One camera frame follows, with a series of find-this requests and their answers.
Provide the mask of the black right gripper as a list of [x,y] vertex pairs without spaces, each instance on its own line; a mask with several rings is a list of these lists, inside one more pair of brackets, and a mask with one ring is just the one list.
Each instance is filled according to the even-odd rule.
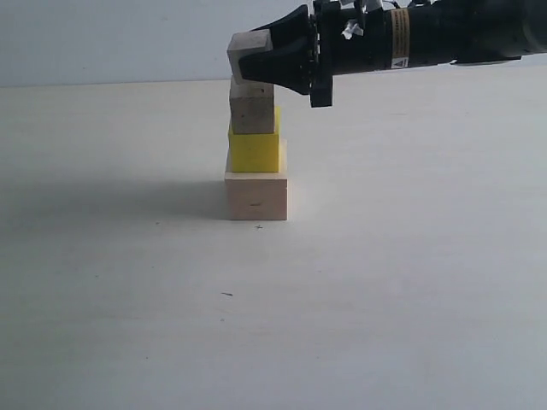
[[332,106],[333,78],[388,68],[389,16],[381,1],[314,1],[250,32],[268,34],[267,49],[239,59],[243,79],[310,95]]

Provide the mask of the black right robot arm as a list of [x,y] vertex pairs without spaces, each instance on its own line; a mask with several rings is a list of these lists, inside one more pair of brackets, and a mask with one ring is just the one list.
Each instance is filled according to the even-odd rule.
[[530,0],[315,1],[267,24],[271,46],[238,62],[244,80],[332,106],[339,75],[519,61],[546,51],[546,3]]

